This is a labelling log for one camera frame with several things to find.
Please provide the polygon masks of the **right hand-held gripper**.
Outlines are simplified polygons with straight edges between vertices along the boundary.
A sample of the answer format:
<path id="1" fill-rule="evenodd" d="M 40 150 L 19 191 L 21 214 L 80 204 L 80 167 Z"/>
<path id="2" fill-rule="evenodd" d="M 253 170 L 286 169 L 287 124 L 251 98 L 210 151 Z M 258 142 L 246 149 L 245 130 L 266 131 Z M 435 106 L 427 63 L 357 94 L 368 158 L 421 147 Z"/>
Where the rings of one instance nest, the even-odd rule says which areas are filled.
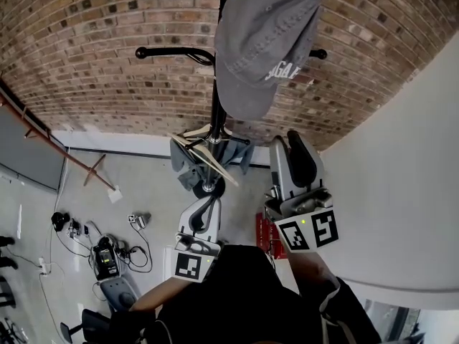
<path id="1" fill-rule="evenodd" d="M 270 143 L 270 172 L 280 200 L 268 199 L 265 213 L 289 252 L 317 252 L 339 240 L 332 195 L 321 188 L 323 164 L 315 149 L 307 147 L 308 142 L 295 130 L 289 130 L 287 137 L 289 153 L 279 135 Z M 310 192 L 294 197 L 297 188 Z"/>

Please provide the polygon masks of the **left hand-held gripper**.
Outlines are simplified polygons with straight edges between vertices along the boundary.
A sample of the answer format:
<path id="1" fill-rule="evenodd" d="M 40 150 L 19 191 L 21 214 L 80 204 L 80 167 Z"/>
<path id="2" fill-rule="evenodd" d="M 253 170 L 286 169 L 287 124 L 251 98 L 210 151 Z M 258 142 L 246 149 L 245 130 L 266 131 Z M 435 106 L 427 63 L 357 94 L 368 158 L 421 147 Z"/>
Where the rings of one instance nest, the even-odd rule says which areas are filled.
<path id="1" fill-rule="evenodd" d="M 190 282 L 202 282 L 216 262 L 221 246 L 217 242 L 221 223 L 222 205 L 213 198 L 209 207 L 207 241 L 190 236 L 204 228 L 203 215 L 207 210 L 207 197 L 187 207 L 179 219 L 179 232 L 174 247 L 174 277 Z"/>

